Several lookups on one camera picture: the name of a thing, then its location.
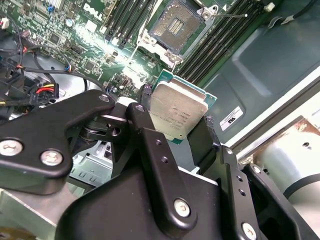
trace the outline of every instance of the metal panel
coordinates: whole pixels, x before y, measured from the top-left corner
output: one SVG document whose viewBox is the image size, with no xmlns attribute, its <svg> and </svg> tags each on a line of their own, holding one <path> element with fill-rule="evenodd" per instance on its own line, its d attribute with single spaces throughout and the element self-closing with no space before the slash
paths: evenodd
<svg viewBox="0 0 320 240">
<path fill-rule="evenodd" d="M 297 12 L 309 0 L 292 2 L 285 1 L 286 14 Z M 209 114 L 215 118 L 216 133 L 223 143 L 320 65 L 319 10 L 320 2 L 287 25 L 258 29 L 212 77 L 205 90 L 218 98 Z M 236 107 L 244 115 L 222 131 L 219 123 Z"/>
</svg>

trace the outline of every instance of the capacitor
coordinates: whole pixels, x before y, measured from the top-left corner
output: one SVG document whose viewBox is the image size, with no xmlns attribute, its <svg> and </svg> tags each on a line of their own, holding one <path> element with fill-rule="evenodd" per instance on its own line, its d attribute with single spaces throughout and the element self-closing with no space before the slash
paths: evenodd
<svg viewBox="0 0 320 240">
<path fill-rule="evenodd" d="M 73 19 L 68 18 L 65 20 L 65 25 L 69 28 L 71 28 L 74 24 L 75 24 L 75 21 Z"/>
</svg>

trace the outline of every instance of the microchip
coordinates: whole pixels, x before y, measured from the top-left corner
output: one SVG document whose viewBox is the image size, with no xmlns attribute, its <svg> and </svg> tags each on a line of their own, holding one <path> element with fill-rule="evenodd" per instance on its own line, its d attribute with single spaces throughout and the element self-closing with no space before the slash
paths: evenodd
<svg viewBox="0 0 320 240">
<path fill-rule="evenodd" d="M 85 69 L 92 71 L 92 69 L 94 69 L 95 65 L 92 62 L 87 61 L 84 67 L 85 67 Z"/>
<path fill-rule="evenodd" d="M 155 38 L 173 54 L 179 54 L 203 19 L 183 0 L 171 0 L 150 30 Z"/>
<path fill-rule="evenodd" d="M 73 11 L 68 11 L 68 13 L 66 14 L 66 17 L 68 19 L 73 19 L 75 16 L 75 13 Z"/>
<path fill-rule="evenodd" d="M 53 44 L 57 44 L 60 40 L 60 37 L 54 33 L 51 34 L 49 41 Z"/>
</svg>

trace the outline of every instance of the silver screw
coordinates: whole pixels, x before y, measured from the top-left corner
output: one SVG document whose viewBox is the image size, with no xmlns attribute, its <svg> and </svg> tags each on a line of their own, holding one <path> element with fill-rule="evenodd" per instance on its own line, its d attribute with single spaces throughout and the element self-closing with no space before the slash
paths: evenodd
<svg viewBox="0 0 320 240">
<path fill-rule="evenodd" d="M 257 166 L 253 166 L 253 170 L 254 170 L 257 174 L 260 174 L 260 173 L 261 173 L 260 169 L 259 169 Z"/>
<path fill-rule="evenodd" d="M 203 13 L 203 18 L 204 19 L 208 19 L 209 18 L 209 13 L 207 13 L 207 12 Z"/>
<path fill-rule="evenodd" d="M 138 109 L 140 112 L 144 112 L 145 111 L 144 107 L 141 106 L 141 105 L 137 105 L 137 106 L 135 106 L 135 108 Z"/>
<path fill-rule="evenodd" d="M 3 140 L 0 142 L 0 154 L 3 156 L 14 156 L 23 150 L 23 146 L 17 140 Z"/>
<path fill-rule="evenodd" d="M 99 96 L 99 99 L 106 102 L 106 103 L 108 103 L 110 101 L 107 95 L 101 95 L 101 96 Z"/>
<path fill-rule="evenodd" d="M 254 228 L 249 224 L 249 223 L 243 223 L 242 224 L 242 230 L 244 234 L 247 236 L 248 239 L 250 240 L 256 240 L 257 239 L 257 234 Z"/>
<path fill-rule="evenodd" d="M 44 151 L 40 156 L 41 162 L 47 166 L 57 166 L 63 161 L 63 156 L 55 150 Z"/>
<path fill-rule="evenodd" d="M 181 199 L 176 199 L 174 201 L 174 209 L 181 217 L 186 218 L 190 215 L 189 205 Z"/>
</svg>

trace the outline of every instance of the barcode label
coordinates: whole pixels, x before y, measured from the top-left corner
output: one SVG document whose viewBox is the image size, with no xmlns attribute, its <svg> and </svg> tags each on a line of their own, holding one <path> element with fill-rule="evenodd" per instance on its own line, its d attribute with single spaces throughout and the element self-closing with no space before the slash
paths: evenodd
<svg viewBox="0 0 320 240">
<path fill-rule="evenodd" d="M 228 116 L 226 116 L 221 122 L 220 126 L 222 131 L 226 130 L 230 127 L 238 118 L 240 118 L 244 112 L 241 110 L 239 106 L 236 107 Z"/>
</svg>

